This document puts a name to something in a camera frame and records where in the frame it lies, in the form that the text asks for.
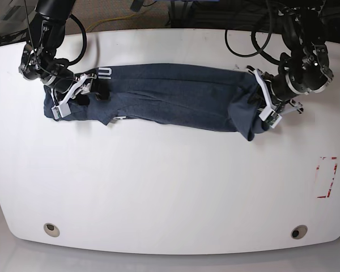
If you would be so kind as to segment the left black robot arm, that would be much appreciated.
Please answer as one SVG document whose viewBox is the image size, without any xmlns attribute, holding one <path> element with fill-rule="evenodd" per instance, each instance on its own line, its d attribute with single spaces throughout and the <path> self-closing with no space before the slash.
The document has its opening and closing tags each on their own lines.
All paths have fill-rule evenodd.
<svg viewBox="0 0 340 272">
<path fill-rule="evenodd" d="M 270 26 L 275 26 L 275 21 L 280 19 L 282 39 L 290 52 L 283 52 L 279 59 L 275 59 L 260 48 L 256 33 L 267 21 L 263 16 L 251 31 L 251 42 L 264 59 L 278 67 L 278 73 L 276 76 L 269 73 L 261 76 L 268 87 L 269 98 L 257 90 L 248 103 L 258 104 L 262 111 L 270 101 L 277 114 L 292 111 L 302 114 L 303 106 L 295 98 L 322 92 L 334 78 L 320 18 L 325 1 L 269 1 L 267 6 L 271 14 Z"/>
</svg>

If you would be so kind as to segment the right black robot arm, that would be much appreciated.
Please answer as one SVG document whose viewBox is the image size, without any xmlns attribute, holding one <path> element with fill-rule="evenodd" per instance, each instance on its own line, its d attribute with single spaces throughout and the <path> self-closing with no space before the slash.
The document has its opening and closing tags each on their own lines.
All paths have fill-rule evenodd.
<svg viewBox="0 0 340 272">
<path fill-rule="evenodd" d="M 106 101 L 110 92 L 101 86 L 96 70 L 75 74 L 69 68 L 77 64 L 87 49 L 86 30 L 73 15 L 74 1 L 38 1 L 35 16 L 27 20 L 27 41 L 19 72 L 26 80 L 38 79 L 44 85 L 46 111 L 58 107 L 64 99 L 70 104 L 88 106 L 91 99 Z M 82 34 L 82 48 L 74 60 L 56 58 L 65 38 L 67 20 L 73 20 Z"/>
</svg>

